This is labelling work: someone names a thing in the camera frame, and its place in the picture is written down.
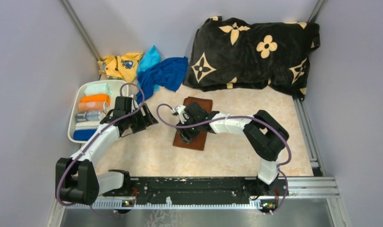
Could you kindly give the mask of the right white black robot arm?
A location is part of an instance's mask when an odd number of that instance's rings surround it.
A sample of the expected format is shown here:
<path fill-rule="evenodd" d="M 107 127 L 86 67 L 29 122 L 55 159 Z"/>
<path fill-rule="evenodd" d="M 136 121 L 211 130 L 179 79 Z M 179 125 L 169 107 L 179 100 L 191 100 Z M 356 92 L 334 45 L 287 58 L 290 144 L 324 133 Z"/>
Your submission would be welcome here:
<path fill-rule="evenodd" d="M 184 143 L 191 143 L 202 132 L 245 136 L 261 159 L 258 191 L 263 195 L 274 191 L 275 180 L 279 176 L 279 154 L 286 148 L 289 134 L 268 112 L 259 110 L 254 115 L 232 115 L 219 111 L 208 113 L 196 102 L 179 105 L 171 112 L 179 117 L 175 128 Z"/>

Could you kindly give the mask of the brown towel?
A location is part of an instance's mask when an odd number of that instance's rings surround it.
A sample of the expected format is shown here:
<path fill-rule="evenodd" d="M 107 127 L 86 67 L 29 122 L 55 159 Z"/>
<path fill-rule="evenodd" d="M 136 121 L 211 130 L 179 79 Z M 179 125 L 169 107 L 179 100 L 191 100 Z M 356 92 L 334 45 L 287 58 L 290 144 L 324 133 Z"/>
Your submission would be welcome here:
<path fill-rule="evenodd" d="M 202 99 L 197 97 L 189 96 L 184 99 L 183 105 L 187 106 L 192 102 L 197 102 L 202 109 L 210 113 L 213 107 L 213 101 L 211 99 Z M 173 146 L 178 148 L 186 148 L 191 150 L 203 151 L 205 147 L 205 141 L 207 137 L 207 132 L 200 132 L 196 138 L 194 138 L 190 143 L 184 143 L 181 141 L 180 134 L 176 132 Z"/>

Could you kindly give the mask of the dark blue towel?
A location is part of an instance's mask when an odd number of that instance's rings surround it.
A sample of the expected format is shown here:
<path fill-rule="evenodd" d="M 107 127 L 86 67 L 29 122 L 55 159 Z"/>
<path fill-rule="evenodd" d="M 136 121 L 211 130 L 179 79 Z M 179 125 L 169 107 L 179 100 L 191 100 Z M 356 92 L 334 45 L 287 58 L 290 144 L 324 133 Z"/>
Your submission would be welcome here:
<path fill-rule="evenodd" d="M 186 76 L 187 67 L 187 57 L 171 57 L 140 72 L 137 79 L 142 91 L 137 93 L 137 102 L 151 98 L 155 85 L 176 92 Z"/>

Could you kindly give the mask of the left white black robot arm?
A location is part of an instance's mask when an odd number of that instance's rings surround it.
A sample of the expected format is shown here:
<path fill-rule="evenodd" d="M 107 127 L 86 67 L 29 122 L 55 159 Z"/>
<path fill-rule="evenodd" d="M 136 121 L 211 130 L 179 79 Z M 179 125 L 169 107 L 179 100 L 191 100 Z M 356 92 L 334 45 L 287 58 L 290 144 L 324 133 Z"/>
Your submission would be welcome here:
<path fill-rule="evenodd" d="M 98 175 L 95 167 L 107 150 L 126 130 L 132 134 L 157 124 L 147 104 L 138 104 L 130 96 L 118 96 L 115 107 L 100 121 L 90 139 L 69 158 L 60 158 L 55 166 L 55 196 L 63 206 L 92 205 L 98 196 L 115 190 L 122 196 L 133 188 L 129 172 L 110 170 Z"/>

